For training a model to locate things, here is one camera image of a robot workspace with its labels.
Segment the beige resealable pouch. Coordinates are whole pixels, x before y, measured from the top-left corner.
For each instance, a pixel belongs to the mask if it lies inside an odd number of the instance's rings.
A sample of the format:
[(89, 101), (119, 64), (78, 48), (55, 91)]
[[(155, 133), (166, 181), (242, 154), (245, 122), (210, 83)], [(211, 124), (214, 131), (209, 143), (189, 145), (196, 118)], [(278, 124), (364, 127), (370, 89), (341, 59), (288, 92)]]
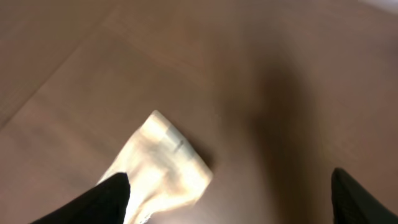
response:
[(125, 223), (145, 223), (154, 213), (196, 203), (213, 178), (189, 141), (157, 110), (132, 134), (100, 181), (117, 172), (126, 173), (130, 185)]

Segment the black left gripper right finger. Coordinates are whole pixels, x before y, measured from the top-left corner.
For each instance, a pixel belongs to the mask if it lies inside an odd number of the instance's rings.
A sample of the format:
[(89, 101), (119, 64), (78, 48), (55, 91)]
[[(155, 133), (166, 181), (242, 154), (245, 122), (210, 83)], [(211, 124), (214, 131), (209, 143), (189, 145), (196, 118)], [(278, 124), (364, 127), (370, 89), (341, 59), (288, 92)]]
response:
[(331, 201), (334, 224), (397, 224), (397, 215), (342, 168), (331, 175)]

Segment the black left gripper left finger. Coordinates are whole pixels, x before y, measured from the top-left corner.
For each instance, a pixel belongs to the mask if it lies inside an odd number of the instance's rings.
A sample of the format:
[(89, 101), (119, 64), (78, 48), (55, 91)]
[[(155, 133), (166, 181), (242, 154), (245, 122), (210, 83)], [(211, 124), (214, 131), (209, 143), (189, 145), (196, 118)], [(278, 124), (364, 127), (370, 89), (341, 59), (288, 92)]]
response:
[(123, 224), (129, 196), (127, 174), (118, 172), (34, 224)]

